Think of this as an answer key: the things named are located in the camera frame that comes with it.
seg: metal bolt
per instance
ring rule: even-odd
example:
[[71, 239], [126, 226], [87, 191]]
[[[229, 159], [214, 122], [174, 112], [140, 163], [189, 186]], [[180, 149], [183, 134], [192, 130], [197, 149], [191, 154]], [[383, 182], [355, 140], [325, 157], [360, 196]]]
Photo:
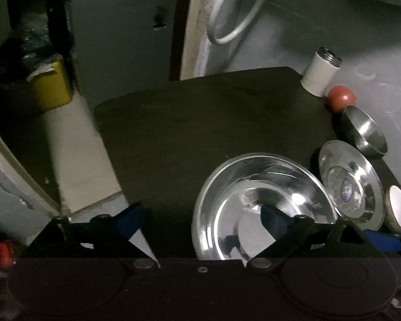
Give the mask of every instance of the metal bolt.
[[154, 261], [150, 258], [138, 258], [134, 261], [134, 267], [137, 269], [150, 269], [154, 267]]
[[272, 265], [272, 262], [263, 257], [253, 258], [249, 261], [249, 263], [252, 267], [257, 269], [267, 269]]

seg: metal can lid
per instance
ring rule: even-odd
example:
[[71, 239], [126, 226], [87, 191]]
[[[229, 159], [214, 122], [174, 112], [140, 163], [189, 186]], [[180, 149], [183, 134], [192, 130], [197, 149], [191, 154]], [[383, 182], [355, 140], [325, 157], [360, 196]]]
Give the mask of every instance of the metal can lid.
[[322, 59], [324, 59], [331, 65], [333, 65], [335, 67], [340, 67], [342, 60], [337, 55], [335, 55], [332, 51], [330, 51], [328, 48], [321, 47], [317, 51], [317, 53]]

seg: white can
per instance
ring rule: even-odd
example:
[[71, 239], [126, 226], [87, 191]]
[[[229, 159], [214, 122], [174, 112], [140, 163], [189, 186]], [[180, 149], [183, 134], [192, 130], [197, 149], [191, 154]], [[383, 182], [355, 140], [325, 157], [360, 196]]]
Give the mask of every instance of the white can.
[[331, 79], [339, 70], [342, 60], [332, 51], [321, 47], [313, 57], [300, 83], [309, 93], [322, 97]]

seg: metal plate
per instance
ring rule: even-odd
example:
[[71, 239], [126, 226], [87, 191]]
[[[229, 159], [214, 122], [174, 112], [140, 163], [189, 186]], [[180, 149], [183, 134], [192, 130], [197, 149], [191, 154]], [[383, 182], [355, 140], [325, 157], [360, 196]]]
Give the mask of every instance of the metal plate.
[[319, 153], [322, 182], [337, 211], [362, 230], [378, 230], [384, 220], [383, 188], [370, 162], [351, 145], [329, 141]]
[[262, 222], [268, 206], [318, 223], [337, 220], [332, 200], [307, 169], [277, 155], [244, 154], [219, 166], [198, 196], [192, 223], [198, 258], [245, 263], [263, 251], [286, 230], [285, 220], [273, 215]]

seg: black tabletop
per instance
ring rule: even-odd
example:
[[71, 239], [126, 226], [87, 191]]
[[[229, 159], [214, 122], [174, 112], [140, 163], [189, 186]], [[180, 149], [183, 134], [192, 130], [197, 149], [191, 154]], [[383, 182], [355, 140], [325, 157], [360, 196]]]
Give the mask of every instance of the black tabletop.
[[[268, 152], [317, 174], [317, 154], [339, 121], [288, 67], [170, 83], [103, 102], [95, 119], [129, 203], [148, 209], [143, 233], [158, 257], [194, 257], [191, 219], [208, 176], [229, 158]], [[373, 161], [384, 189], [397, 181]]]

